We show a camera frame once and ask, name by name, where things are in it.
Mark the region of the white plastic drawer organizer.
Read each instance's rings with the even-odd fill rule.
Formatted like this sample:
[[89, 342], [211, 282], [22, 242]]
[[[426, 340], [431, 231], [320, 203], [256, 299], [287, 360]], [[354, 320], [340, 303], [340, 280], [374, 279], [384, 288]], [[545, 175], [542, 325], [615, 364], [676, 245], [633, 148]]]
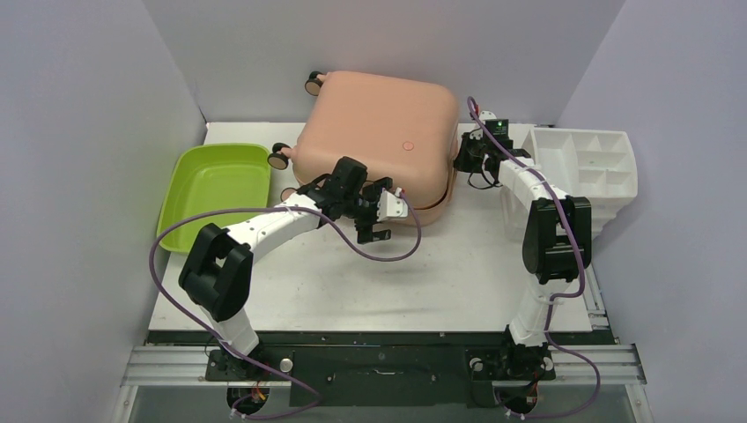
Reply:
[[638, 172], [632, 146], [623, 131], [534, 128], [521, 146], [530, 157], [499, 164], [499, 200], [504, 234], [520, 242], [533, 200], [549, 198], [529, 169], [541, 173], [560, 199], [585, 197], [591, 203], [591, 234], [603, 228], [638, 195]]

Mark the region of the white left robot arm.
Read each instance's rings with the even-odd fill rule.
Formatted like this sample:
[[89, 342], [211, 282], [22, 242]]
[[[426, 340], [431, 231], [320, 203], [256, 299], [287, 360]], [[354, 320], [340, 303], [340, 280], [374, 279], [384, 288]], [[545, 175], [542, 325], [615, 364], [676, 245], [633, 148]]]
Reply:
[[172, 302], [219, 342], [229, 355], [228, 367], [242, 379], [270, 368], [246, 310], [255, 265], [299, 235], [324, 226], [337, 230], [340, 218], [353, 222], [357, 238], [344, 242], [359, 253], [362, 244], [388, 240], [391, 232], [375, 225], [409, 217], [410, 206], [391, 178], [372, 180], [364, 164], [342, 157], [331, 172], [293, 189], [280, 204], [250, 213], [252, 218], [240, 223], [209, 223], [197, 232], [178, 285], [201, 313]]

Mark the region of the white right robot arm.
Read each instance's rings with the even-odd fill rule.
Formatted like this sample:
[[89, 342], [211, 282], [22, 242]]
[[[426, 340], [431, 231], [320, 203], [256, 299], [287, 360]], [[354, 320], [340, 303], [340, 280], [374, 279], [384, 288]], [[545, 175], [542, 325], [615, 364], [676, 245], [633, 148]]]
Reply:
[[515, 149], [505, 119], [477, 121], [462, 135], [454, 167], [467, 175], [481, 173], [490, 187], [500, 186], [527, 213], [521, 258], [533, 279], [507, 326], [507, 341], [497, 352], [501, 373], [529, 379], [549, 371], [548, 335], [552, 315], [578, 281], [585, 288], [591, 260], [591, 205], [550, 185], [530, 155]]

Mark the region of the pink hard-shell suitcase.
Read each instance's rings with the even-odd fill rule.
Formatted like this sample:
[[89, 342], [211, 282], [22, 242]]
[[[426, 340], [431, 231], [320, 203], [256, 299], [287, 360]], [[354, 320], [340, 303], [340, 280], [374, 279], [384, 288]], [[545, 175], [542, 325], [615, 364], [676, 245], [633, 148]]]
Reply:
[[451, 201], [458, 151], [459, 104], [444, 86], [356, 71], [313, 71], [304, 84], [316, 98], [295, 145], [276, 143], [268, 162], [290, 167], [299, 184], [332, 171], [342, 157], [366, 166], [368, 179], [392, 179], [416, 221], [430, 225]]

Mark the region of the green plastic tray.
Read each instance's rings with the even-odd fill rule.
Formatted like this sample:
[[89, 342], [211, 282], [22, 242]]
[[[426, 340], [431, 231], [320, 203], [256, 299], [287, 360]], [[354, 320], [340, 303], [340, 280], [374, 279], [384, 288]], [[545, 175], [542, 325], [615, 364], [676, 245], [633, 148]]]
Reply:
[[201, 145], [177, 160], [156, 234], [200, 213], [268, 205], [271, 169], [266, 147]]

